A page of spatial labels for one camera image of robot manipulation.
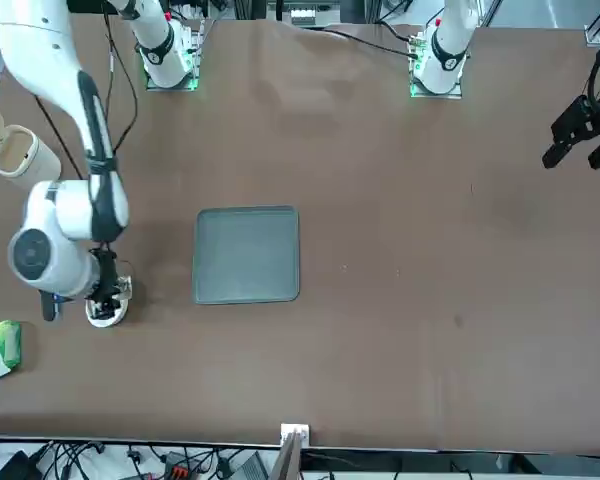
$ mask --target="tabletop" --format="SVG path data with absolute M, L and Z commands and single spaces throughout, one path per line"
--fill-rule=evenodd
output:
M 72 21 L 104 96 L 102 19 Z M 111 329 L 82 302 L 44 323 L 6 261 L 26 193 L 0 178 L 0 320 L 23 323 L 24 356 L 0 379 L 0 433 L 275 444 L 286 422 L 314 445 L 600 454 L 600 171 L 591 143 L 541 163 L 595 52 L 582 32 L 521 29 L 480 29 L 471 51 L 459 101 L 410 98 L 403 57 L 269 21 L 218 22 L 195 93 L 146 92 L 133 74 L 115 249 L 135 296 Z M 114 80 L 115 140 L 132 99 Z M 73 177 L 6 73 L 0 111 Z M 72 120 L 51 114 L 80 158 Z M 194 304 L 198 212 L 285 204 L 299 297 Z

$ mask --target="white mounting plate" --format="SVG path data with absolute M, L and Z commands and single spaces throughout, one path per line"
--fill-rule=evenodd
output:
M 289 435 L 293 435 L 295 432 L 300 434 L 302 448 L 309 448 L 309 425 L 304 423 L 281 423 L 280 445 L 284 443 Z

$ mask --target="gray tray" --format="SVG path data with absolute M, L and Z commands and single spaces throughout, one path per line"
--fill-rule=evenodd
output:
M 290 206 L 213 208 L 196 220 L 196 303 L 287 302 L 300 291 L 298 213 Z

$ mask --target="cable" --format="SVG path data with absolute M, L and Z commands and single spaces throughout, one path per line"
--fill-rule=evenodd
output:
M 396 55 L 402 55 L 403 57 L 412 58 L 414 60 L 418 59 L 418 55 L 416 55 L 415 53 L 402 52 L 400 50 L 395 50 L 393 48 L 389 48 L 389 47 L 384 47 L 382 45 L 378 45 L 377 43 L 367 42 L 366 40 L 363 40 L 361 38 L 355 37 L 355 36 L 350 35 L 348 33 L 339 32 L 337 30 L 329 30 L 329 29 L 326 29 L 326 28 L 324 30 L 322 30 L 322 31 L 323 32 L 327 32 L 327 33 L 334 33 L 336 35 L 340 35 L 341 37 L 348 38 L 350 40 L 355 40 L 356 42 L 363 43 L 364 45 L 369 45 L 370 47 L 374 47 L 374 48 L 377 48 L 379 50 L 384 50 L 385 52 L 395 53 Z
M 53 446 L 53 440 L 45 443 L 42 447 L 36 450 L 33 454 L 29 455 L 29 464 L 30 465 L 38 465 L 40 461 L 44 458 L 44 456 L 49 452 L 51 447 Z
M 438 10 L 436 13 L 434 13 L 433 16 L 429 20 L 427 20 L 427 23 L 424 24 L 425 28 L 428 27 L 429 24 L 431 22 L 433 22 L 433 19 L 436 18 L 438 15 L 440 15 L 443 10 L 444 10 L 444 7 L 442 7 L 440 10 Z
M 82 475 L 83 480 L 89 480 L 89 477 L 84 472 L 84 470 L 82 469 L 82 465 L 80 464 L 79 455 L 82 452 L 77 453 L 78 447 L 76 447 L 75 445 L 71 445 L 69 447 L 67 447 L 67 445 L 63 445 L 62 447 L 64 448 L 65 453 L 69 456 L 69 460 L 67 460 L 67 465 L 65 465 L 65 468 L 68 468 L 69 476 L 71 476 L 71 468 L 73 467 L 73 465 L 75 465 L 78 467 L 78 470 L 80 470 L 80 475 Z
M 385 13 L 384 16 L 379 19 L 376 23 L 380 23 L 382 22 L 385 18 L 389 17 L 390 15 L 392 15 L 396 10 L 398 10 L 401 6 L 403 6 L 404 4 L 408 4 L 407 8 L 409 8 L 409 6 L 413 3 L 413 0 L 402 0 L 400 3 L 398 3 L 395 7 L 393 7 L 391 10 L 389 10 L 389 12 Z
M 188 458 L 184 458 L 182 460 L 179 460 L 178 462 L 174 463 L 173 466 L 177 467 L 177 466 L 179 466 L 179 465 L 181 465 L 181 464 L 183 464 L 183 463 L 185 463 L 187 461 L 195 460 L 196 458 L 199 458 L 199 457 L 201 457 L 203 455 L 206 455 L 202 460 L 200 460 L 199 462 L 197 462 L 196 469 L 199 469 L 200 466 L 204 462 L 207 461 L 207 459 L 209 458 L 209 456 L 211 456 L 211 455 L 214 454 L 214 452 L 215 452 L 215 449 L 211 449 L 211 451 L 196 453 L 195 455 L 192 455 L 192 456 L 190 456 Z
M 124 66 L 124 62 L 122 61 L 122 56 L 120 55 L 120 52 L 118 51 L 118 47 L 116 45 L 116 42 L 113 39 L 113 35 L 111 34 L 111 23 L 109 22 L 109 16 L 107 14 L 104 15 L 104 23 L 105 23 L 105 26 L 107 27 L 107 38 L 109 39 L 110 45 L 111 45 L 111 47 L 113 47 L 113 51 L 115 52 L 116 57 L 118 58 L 118 61 L 120 62 L 120 67 L 122 67 L 124 76 L 127 77 L 127 82 L 129 82 L 129 87 L 131 88 L 131 95 L 133 96 L 133 118 L 131 119 L 131 122 L 129 122 L 129 125 L 127 125 L 127 127 L 122 132 L 122 135 L 120 135 L 120 139 L 116 143 L 115 147 L 113 147 L 113 153 L 115 155 L 116 152 L 118 151 L 118 149 L 122 146 L 122 142 L 124 142 L 125 138 L 129 134 L 129 132 L 131 131 L 133 126 L 135 125 L 136 120 L 138 119 L 138 95 L 136 94 L 136 89 L 133 86 L 133 81 L 131 80 L 131 77 L 129 76 L 129 72 L 127 72 L 127 67 Z
M 107 13 L 107 9 L 105 7 L 104 2 L 101 3 L 102 5 L 102 16 L 104 18 L 104 23 L 105 25 L 109 25 L 109 14 Z M 113 70 L 114 70 L 114 63 L 115 60 L 113 58 L 113 36 L 109 35 L 107 37 L 107 40 L 109 41 L 109 84 L 107 85 L 107 97 L 105 99 L 105 107 L 104 107 L 104 118 L 105 120 L 109 120 L 109 107 L 111 106 L 111 92 L 113 90 Z
M 179 12 L 179 11 L 177 11 L 177 10 L 173 9 L 173 8 L 170 8 L 170 9 L 169 9 L 169 12 L 170 12 L 170 13 L 172 13 L 173 15 L 175 15 L 176 17 L 178 17 L 180 20 L 182 20 L 182 21 L 184 21 L 184 22 L 186 22 L 186 21 L 188 20 L 188 18 L 187 18 L 187 17 L 185 17 L 185 16 L 182 14 L 182 12 Z
M 51 116 L 49 115 L 49 112 L 47 112 L 47 109 L 42 104 L 42 101 L 40 100 L 40 98 L 38 98 L 36 95 L 34 95 L 33 98 L 35 98 L 36 103 L 38 104 L 38 108 L 40 108 L 40 110 L 42 110 L 44 118 L 47 119 L 47 122 L 49 123 L 49 126 L 51 127 L 51 130 L 53 130 L 53 133 L 56 134 L 56 138 L 58 139 L 58 142 L 60 142 L 60 146 L 62 146 L 62 150 L 64 150 L 65 155 L 69 159 L 69 162 L 71 163 L 71 166 L 73 167 L 73 170 L 76 172 L 76 175 L 78 176 L 78 178 L 80 180 L 82 180 L 82 173 L 80 172 L 80 169 L 76 165 L 76 162 L 73 159 L 73 156 L 71 155 L 71 152 L 69 152 L 69 148 L 67 147 L 67 144 L 64 143 L 64 140 L 62 139 L 62 136 L 60 135 L 60 132 L 58 132 L 58 129 L 56 128 L 56 124 L 53 123 L 53 120 L 51 119 Z
M 449 471 L 453 472 L 454 470 L 459 473 L 466 473 L 467 475 L 469 475 L 469 480 L 473 480 L 473 475 L 471 475 L 471 470 L 469 470 L 468 468 L 465 468 L 464 470 L 462 470 L 462 469 L 458 468 L 458 466 L 456 465 L 456 462 L 451 460 L 451 462 L 449 463 Z
M 47 478 L 47 477 L 49 476 L 49 474 L 51 473 L 51 469 L 52 469 L 52 468 L 55 468 L 55 470 L 56 470 L 56 472 L 57 472 L 57 469 L 58 469 L 58 461 L 59 461 L 59 460 L 60 460 L 62 457 L 64 457 L 65 455 L 67 455 L 67 452 L 63 452 L 63 453 L 61 453 L 60 455 L 57 455 L 58 451 L 60 450 L 60 447 L 61 447 L 61 446 L 64 446 L 64 445 L 67 445 L 67 444 L 64 444 L 64 443 L 59 443 L 59 444 L 57 445 L 57 447 L 56 447 L 56 453 L 54 454 L 54 459 L 53 459 L 53 461 L 51 462 L 51 465 L 49 465 L 49 468 L 47 468 L 47 470 L 45 471 L 44 475 L 42 476 L 42 480 L 46 480 L 46 478 Z M 93 444 L 92 444 L 92 443 L 87 443 L 86 445 L 81 445 L 81 446 L 76 446 L 76 445 L 73 445 L 73 446 L 76 448 L 76 450 L 75 450 L 76 454 L 77 454 L 77 455 L 81 455 L 81 454 L 82 454 L 82 453 L 83 453 L 85 450 L 88 450 L 89 448 L 93 447 Z
M 138 452 L 134 452 L 133 450 L 131 450 L 131 445 L 127 445 L 127 458 L 129 460 L 131 460 L 131 463 L 133 463 L 133 468 L 136 469 L 138 478 L 144 478 L 144 475 L 140 472 L 140 469 L 138 468 L 138 464 L 136 463 L 137 457 L 135 457 L 134 455 L 139 456 L 140 454 Z
M 395 28 L 393 28 L 391 25 L 389 25 L 384 20 L 378 21 L 377 24 L 382 25 L 383 27 L 387 28 L 391 32 L 391 35 L 396 37 L 398 40 L 402 40 L 403 42 L 409 43 L 413 39 L 413 37 L 411 35 L 408 35 L 406 37 L 403 35 L 400 35 L 398 32 L 396 32 Z
M 382 12 L 381 0 L 370 0 L 365 3 L 367 4 L 367 11 L 364 15 L 365 22 L 376 23 L 379 20 L 380 12 Z
M 56 448 L 56 451 L 53 454 L 53 470 L 56 474 L 56 480 L 60 480 L 60 476 L 58 475 L 58 459 L 60 458 L 58 456 L 59 451 L 60 451 L 60 445 L 58 445 L 58 447 Z
M 357 463 L 352 462 L 351 460 L 347 460 L 346 458 L 333 457 L 331 455 L 323 455 L 322 453 L 313 453 L 313 452 L 305 452 L 304 454 L 306 456 L 308 456 L 308 457 L 322 458 L 324 460 L 334 460 L 334 461 L 337 461 L 337 462 L 345 463 L 345 464 L 347 464 L 347 465 L 349 465 L 351 467 L 354 467 L 354 468 L 362 468 Z
M 191 463 L 189 462 L 189 454 L 187 453 L 187 447 L 182 447 L 184 450 L 184 458 L 187 459 L 187 472 L 191 475 Z
M 230 462 L 231 460 L 233 460 L 235 458 L 236 455 L 244 452 L 244 448 L 239 448 L 238 450 L 236 450 L 235 452 L 233 452 L 231 455 L 229 455 L 227 458 L 225 458 L 225 460 L 227 462 Z
M 207 461 L 207 458 L 211 458 L 211 460 L 209 461 L 209 467 L 205 470 L 204 468 L 200 468 L 199 473 L 209 473 L 211 471 L 211 467 L 213 467 L 213 456 L 214 455 L 219 455 L 218 450 L 212 450 L 211 453 L 209 454 L 209 456 L 204 457 L 200 463 L 199 466 L 204 465 L 204 462 Z
M 247 15 L 247 7 L 244 2 L 245 0 L 234 0 L 234 10 L 238 20 L 248 20 L 249 18 Z
M 131 268 L 133 269 L 133 265 L 129 260 L 118 260 L 119 262 L 124 262 L 124 263 L 128 263 L 129 265 L 131 265 Z M 153 446 L 149 445 L 149 449 L 151 450 L 151 452 L 158 457 L 158 460 L 160 460 L 161 463 L 167 463 L 167 456 L 166 455 L 160 455 L 158 454 L 158 452 L 156 452 L 156 449 L 153 448 Z

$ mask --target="white cup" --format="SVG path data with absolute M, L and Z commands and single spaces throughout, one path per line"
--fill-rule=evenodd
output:
M 60 178 L 62 165 L 51 149 L 28 128 L 4 126 L 0 115 L 0 175 L 30 190 L 41 181 Z

